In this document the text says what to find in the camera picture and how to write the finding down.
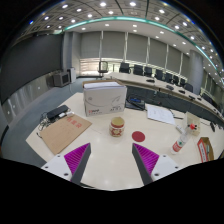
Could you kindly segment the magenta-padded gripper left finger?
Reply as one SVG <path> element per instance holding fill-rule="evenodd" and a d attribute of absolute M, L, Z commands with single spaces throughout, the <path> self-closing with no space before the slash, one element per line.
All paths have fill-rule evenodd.
<path fill-rule="evenodd" d="M 42 166 L 42 169 L 76 185 L 81 183 L 89 156 L 91 144 L 84 144 L 66 155 L 57 154 Z"/>

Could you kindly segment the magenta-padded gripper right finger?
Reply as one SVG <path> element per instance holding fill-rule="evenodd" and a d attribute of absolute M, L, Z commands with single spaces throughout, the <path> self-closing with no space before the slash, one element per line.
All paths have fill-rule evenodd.
<path fill-rule="evenodd" d="M 158 155 L 136 143 L 132 145 L 132 154 L 144 185 L 164 178 L 180 169 L 179 165 L 168 155 Z"/>

